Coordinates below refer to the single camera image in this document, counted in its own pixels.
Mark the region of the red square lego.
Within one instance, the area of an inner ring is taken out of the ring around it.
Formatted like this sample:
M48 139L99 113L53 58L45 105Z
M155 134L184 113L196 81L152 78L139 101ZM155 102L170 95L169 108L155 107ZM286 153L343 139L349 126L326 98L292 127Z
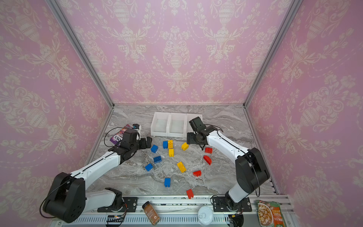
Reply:
M212 154L213 153L213 149L212 148L205 148L205 153Z

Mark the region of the white three-compartment bin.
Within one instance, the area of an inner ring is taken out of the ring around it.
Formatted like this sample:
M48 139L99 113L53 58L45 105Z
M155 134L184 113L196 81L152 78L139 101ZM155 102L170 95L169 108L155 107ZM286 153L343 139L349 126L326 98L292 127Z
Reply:
M203 120L202 114L155 112L151 124L151 135L186 139L188 132L194 132L189 121L196 117Z

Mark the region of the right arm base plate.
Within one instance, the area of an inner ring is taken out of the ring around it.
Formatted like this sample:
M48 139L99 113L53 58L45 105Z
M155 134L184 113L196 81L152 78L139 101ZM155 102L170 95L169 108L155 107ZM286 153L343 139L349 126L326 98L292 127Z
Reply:
M248 197L239 202L230 198L212 196L210 202L214 212L252 212L251 202Z

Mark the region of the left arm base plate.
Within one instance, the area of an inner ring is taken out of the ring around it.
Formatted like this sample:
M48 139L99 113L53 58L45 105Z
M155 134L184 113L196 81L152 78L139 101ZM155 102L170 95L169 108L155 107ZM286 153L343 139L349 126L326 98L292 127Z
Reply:
M97 212L127 212L134 213L137 208L138 197L123 197L122 199L117 199L109 207L101 207L97 209Z

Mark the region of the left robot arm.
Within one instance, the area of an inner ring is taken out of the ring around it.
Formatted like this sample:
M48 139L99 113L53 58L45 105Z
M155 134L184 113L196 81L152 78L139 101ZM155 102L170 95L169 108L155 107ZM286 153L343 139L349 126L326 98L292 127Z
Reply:
M131 159L138 150L151 147L151 137L142 138L138 130L127 129L123 138L97 160L71 173L59 173L39 207L40 215L72 223L82 213L99 208L127 212L128 206L121 191L107 187L88 193L87 189L105 173Z

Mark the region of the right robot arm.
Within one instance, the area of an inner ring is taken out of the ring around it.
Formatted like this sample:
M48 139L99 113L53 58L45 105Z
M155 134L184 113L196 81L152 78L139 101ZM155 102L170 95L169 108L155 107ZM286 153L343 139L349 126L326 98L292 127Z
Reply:
M199 132L187 133L187 144L204 148L209 145L235 163L237 183L225 194L228 209L236 211L242 201L270 179L270 172L261 151L246 148L223 135L216 127L208 126Z

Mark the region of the red long lego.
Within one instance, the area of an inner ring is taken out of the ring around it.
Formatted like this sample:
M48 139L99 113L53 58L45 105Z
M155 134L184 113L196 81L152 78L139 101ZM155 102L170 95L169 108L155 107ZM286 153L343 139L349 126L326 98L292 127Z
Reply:
M212 160L209 156L203 156L203 159L208 163L208 165L212 164Z

